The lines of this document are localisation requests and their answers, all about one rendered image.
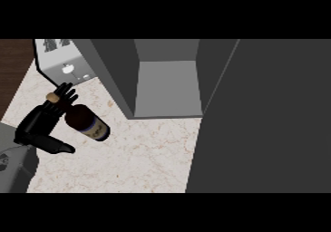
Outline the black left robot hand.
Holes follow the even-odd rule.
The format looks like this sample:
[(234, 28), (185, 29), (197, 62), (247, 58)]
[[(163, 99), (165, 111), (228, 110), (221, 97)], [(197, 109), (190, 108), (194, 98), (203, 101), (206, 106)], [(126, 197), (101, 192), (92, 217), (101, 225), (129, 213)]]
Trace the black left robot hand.
[(51, 136), (64, 113), (51, 101), (38, 105), (18, 125), (14, 142), (21, 145), (33, 145), (49, 154), (74, 153), (76, 148)]

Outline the dark wine bottle with cork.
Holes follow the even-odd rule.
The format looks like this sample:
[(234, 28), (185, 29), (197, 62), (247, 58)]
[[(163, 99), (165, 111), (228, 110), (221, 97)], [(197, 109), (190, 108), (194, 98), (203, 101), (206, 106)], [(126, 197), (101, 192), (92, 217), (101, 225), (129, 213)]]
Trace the dark wine bottle with cork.
[(66, 112), (67, 125), (91, 139), (104, 141), (110, 135), (110, 126), (88, 106), (83, 104), (72, 105), (54, 92), (46, 95), (46, 99)]

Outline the grey open cabinet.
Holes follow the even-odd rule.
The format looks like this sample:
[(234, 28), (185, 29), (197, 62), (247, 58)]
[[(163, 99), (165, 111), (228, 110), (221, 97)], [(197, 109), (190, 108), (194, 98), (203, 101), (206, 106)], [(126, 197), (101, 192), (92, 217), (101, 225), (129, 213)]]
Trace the grey open cabinet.
[(77, 39), (74, 44), (128, 119), (204, 116), (237, 39)]

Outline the pale grey appliance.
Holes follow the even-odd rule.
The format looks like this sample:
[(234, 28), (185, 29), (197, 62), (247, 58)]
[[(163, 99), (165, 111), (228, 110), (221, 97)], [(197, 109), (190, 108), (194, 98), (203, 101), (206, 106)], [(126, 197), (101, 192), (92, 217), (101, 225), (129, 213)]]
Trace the pale grey appliance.
[(55, 86), (74, 85), (97, 74), (72, 39), (36, 39), (36, 69)]

